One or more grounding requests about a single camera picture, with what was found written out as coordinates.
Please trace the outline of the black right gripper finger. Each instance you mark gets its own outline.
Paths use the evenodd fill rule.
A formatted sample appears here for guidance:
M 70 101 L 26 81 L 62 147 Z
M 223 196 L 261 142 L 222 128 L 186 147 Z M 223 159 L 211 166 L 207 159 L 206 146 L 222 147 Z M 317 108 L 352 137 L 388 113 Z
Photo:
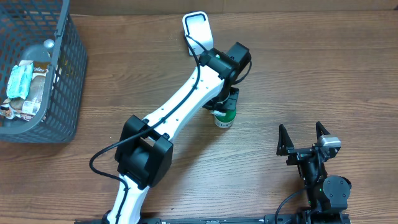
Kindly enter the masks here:
M 326 130 L 326 128 L 322 125 L 320 121 L 317 121 L 315 125 L 316 125 L 317 139 L 319 139 L 321 136 L 330 135 L 330 133 Z
M 279 140 L 277 144 L 277 156 L 288 156 L 294 150 L 294 144 L 283 124 L 279 125 Z

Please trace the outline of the green lid white jar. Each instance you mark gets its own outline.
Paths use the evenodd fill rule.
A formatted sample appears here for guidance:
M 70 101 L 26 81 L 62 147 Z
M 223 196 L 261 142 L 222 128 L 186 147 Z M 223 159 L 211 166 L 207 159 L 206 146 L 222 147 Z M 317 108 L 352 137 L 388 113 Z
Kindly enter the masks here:
M 219 128 L 229 128 L 236 117 L 236 109 L 226 112 L 213 111 L 212 114 L 214 115 L 214 122 Z

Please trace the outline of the yellow oil bottle silver cap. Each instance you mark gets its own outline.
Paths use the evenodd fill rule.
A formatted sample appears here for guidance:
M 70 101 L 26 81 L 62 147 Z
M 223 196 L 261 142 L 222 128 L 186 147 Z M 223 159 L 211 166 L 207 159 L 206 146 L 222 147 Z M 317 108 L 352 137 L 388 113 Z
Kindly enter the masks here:
M 21 59 L 35 62 L 51 62 L 54 47 L 55 41 L 47 39 L 42 44 L 35 44 L 24 50 Z

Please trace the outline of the brown Pantree snack bag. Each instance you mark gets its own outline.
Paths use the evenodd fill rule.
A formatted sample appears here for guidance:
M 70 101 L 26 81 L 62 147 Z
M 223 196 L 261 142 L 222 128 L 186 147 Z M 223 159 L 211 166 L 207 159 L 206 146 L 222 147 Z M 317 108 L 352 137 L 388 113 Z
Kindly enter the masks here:
M 39 111 L 44 94 L 44 86 L 49 72 L 49 62 L 35 62 L 29 94 L 22 98 L 6 98 L 1 105 L 1 115 L 7 119 L 30 121 Z

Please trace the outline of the teal wet wipes pack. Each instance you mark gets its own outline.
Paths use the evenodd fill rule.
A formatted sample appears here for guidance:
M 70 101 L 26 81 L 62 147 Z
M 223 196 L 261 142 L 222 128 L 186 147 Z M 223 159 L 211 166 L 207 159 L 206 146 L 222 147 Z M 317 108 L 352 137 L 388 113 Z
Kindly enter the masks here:
M 22 60 L 20 64 L 12 68 L 6 90 L 8 98 L 22 98 L 24 100 L 27 98 L 33 70 L 34 63 L 31 60 Z

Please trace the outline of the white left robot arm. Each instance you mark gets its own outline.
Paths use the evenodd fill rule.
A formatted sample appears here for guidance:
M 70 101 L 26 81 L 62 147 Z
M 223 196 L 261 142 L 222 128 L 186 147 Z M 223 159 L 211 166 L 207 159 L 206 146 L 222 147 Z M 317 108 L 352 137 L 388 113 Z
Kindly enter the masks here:
M 239 42 L 226 53 L 212 48 L 195 57 L 197 66 L 183 86 L 144 119 L 131 116 L 116 148 L 120 185 L 103 223 L 138 223 L 148 190 L 172 163 L 175 138 L 201 109 L 232 121 L 236 114 L 239 74 L 251 66 L 249 49 Z

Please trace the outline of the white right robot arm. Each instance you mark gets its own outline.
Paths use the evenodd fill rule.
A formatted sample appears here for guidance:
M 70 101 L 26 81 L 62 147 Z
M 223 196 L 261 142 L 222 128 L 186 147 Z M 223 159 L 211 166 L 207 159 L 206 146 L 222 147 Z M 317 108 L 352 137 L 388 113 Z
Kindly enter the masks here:
M 297 166 L 304 187 L 284 199 L 274 214 L 274 223 L 339 223 L 349 224 L 348 208 L 352 183 L 338 175 L 328 175 L 325 162 L 334 158 L 341 149 L 340 139 L 316 122 L 317 141 L 307 148 L 295 148 L 287 129 L 279 125 L 278 156 L 287 156 L 288 166 Z M 282 220 L 280 211 L 292 198 L 307 194 L 308 206 Z

